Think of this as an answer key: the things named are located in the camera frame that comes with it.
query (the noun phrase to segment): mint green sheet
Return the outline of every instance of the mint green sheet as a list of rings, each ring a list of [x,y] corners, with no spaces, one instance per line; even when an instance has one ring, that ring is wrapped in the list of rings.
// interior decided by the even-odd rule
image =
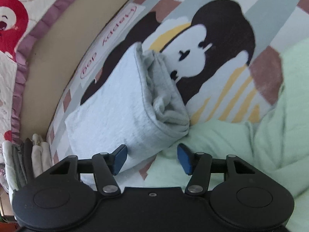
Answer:
[[[192,126],[187,136],[157,155],[146,186],[185,188],[190,177],[177,161],[179,143],[213,158],[235,154],[291,192],[295,209],[287,228],[309,231],[309,39],[285,52],[282,59],[284,84],[277,106],[260,124],[210,120]],[[222,175],[213,175],[210,189],[222,181]]]

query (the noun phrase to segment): printed bedding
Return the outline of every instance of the printed bedding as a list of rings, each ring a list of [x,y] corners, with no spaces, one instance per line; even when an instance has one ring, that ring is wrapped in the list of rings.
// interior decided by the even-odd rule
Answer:
[[[74,0],[0,0],[0,151],[5,140],[19,143],[26,59]],[[4,170],[0,182],[5,184]]]
[[[67,116],[100,89],[133,43],[166,56],[191,125],[258,122],[278,99],[279,54],[308,38],[308,25],[309,0],[130,0],[92,43],[60,99],[47,133],[53,162],[72,154]],[[134,176],[138,184],[150,164]]]

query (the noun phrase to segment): cartoon dog nose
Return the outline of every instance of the cartoon dog nose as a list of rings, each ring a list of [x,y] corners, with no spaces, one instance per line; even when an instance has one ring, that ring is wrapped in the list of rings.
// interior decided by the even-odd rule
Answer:
[[[186,52],[179,51],[179,54],[181,55],[179,61],[183,61],[190,54],[190,50],[187,50]]]
[[[7,27],[7,23],[4,21],[0,21],[0,31],[4,31]]]
[[[176,80],[177,78],[178,78],[177,71],[176,70],[172,71],[171,72],[171,79]]]

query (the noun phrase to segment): red cartoon character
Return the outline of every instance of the red cartoon character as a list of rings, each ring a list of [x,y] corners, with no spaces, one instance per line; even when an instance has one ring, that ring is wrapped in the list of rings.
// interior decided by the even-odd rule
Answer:
[[[13,61],[15,47],[28,26],[28,13],[18,0],[0,0],[0,51]]]

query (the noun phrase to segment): beige wall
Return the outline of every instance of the beige wall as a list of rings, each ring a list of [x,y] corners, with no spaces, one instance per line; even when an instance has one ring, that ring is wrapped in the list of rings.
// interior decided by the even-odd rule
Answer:
[[[21,138],[45,135],[58,100],[89,45],[127,0],[76,0],[28,59]]]

